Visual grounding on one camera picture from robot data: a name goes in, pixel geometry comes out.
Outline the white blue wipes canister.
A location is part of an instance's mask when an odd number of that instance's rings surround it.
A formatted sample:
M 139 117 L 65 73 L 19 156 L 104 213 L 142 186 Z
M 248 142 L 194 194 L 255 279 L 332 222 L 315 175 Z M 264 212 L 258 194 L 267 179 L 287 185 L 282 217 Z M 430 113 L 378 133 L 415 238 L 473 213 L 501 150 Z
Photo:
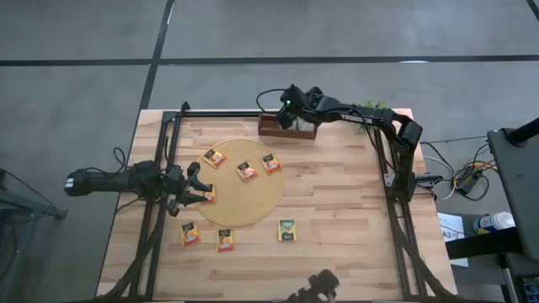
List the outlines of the white blue wipes canister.
M 497 212 L 484 215 L 472 223 L 476 234 L 482 235 L 515 227 L 515 221 L 509 212 Z

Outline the wooden organizer box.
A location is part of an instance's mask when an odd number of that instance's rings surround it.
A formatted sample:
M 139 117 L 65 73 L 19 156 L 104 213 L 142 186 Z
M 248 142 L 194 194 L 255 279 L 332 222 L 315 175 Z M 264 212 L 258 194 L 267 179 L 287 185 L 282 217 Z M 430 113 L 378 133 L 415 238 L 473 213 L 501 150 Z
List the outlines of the wooden organizer box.
M 274 136 L 282 138 L 294 138 L 304 140 L 315 140 L 318 128 L 314 131 L 284 130 L 274 114 L 262 114 L 259 116 L 258 134 L 260 136 Z

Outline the black flat bar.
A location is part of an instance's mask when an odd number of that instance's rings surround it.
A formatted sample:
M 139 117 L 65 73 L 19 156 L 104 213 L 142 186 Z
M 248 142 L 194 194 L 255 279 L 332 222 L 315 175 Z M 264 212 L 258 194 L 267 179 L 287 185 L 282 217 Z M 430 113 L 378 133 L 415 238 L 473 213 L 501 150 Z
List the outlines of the black flat bar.
M 449 259 L 471 258 L 489 254 L 523 253 L 515 227 L 446 243 Z

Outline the lemon lime tea packet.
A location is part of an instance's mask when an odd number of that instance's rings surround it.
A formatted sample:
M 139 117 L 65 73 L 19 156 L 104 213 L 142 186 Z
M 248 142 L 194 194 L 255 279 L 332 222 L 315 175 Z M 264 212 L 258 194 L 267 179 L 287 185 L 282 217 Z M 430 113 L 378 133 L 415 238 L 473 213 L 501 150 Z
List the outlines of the lemon lime tea packet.
M 278 241 L 295 242 L 297 240 L 296 222 L 294 220 L 278 221 Z

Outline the green plant in white pot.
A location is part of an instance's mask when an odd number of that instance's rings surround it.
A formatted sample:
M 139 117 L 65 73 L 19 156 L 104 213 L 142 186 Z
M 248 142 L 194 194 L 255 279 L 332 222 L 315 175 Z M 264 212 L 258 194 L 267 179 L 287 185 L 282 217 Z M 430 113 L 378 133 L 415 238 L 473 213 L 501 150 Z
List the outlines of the green plant in white pot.
M 362 104 L 362 107 L 366 107 L 370 109 L 386 109 L 387 103 L 385 101 L 376 101 L 374 99 L 368 99 L 365 104 Z M 369 125 L 362 125 L 360 129 L 364 132 L 368 132 L 371 130 L 371 127 Z

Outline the white paper sheet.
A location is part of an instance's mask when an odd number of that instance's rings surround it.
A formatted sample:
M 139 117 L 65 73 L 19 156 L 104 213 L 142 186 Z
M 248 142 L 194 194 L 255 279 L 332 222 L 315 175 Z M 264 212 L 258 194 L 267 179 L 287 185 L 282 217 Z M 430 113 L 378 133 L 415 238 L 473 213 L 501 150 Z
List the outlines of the white paper sheet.
M 460 216 L 439 213 L 438 218 L 445 242 L 451 242 L 466 237 L 464 225 Z

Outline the black cart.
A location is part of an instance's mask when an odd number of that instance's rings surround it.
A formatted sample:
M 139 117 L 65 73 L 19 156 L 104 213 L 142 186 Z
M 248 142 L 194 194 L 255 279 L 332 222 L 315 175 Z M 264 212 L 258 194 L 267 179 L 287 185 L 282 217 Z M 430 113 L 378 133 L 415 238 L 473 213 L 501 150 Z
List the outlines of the black cart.
M 523 253 L 539 261 L 539 117 L 487 134 Z

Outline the round woven placemat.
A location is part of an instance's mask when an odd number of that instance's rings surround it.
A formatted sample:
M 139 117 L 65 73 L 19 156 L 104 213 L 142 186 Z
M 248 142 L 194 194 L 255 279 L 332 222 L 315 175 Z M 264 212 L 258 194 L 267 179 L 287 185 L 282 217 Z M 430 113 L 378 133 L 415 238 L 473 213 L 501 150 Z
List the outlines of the round woven placemat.
M 195 208 L 208 220 L 219 226 L 244 227 L 268 216 L 279 204 L 286 186 L 284 169 L 268 174 L 261 157 L 273 154 L 267 146 L 251 140 L 222 141 L 215 149 L 227 160 L 215 169 L 199 158 L 199 180 L 216 186 L 216 202 L 199 203 Z M 259 176 L 244 182 L 237 174 L 237 165 L 249 162 Z

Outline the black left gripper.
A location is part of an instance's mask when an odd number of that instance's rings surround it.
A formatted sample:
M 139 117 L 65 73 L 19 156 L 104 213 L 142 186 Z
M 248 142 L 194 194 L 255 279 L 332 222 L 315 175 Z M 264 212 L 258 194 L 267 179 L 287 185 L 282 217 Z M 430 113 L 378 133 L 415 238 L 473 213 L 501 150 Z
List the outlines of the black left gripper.
M 211 183 L 202 183 L 195 175 L 188 177 L 187 182 L 184 171 L 178 165 L 167 165 L 162 171 L 160 198 L 164 201 L 165 209 L 170 215 L 178 215 L 181 205 L 208 201 L 204 195 L 189 192 L 187 185 L 189 184 L 195 190 L 213 190 Z

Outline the grey metal stand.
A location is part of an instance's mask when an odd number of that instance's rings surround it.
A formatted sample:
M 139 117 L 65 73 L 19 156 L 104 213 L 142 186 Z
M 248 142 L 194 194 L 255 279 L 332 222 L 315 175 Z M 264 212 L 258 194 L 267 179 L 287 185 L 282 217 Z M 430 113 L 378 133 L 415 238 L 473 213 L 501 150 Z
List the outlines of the grey metal stand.
M 7 178 L 14 178 L 44 202 L 9 191 Z M 23 180 L 0 168 L 0 303 L 7 303 L 13 296 L 14 284 L 23 271 L 40 220 L 52 217 L 61 221 L 66 216 L 66 210 L 57 208 Z

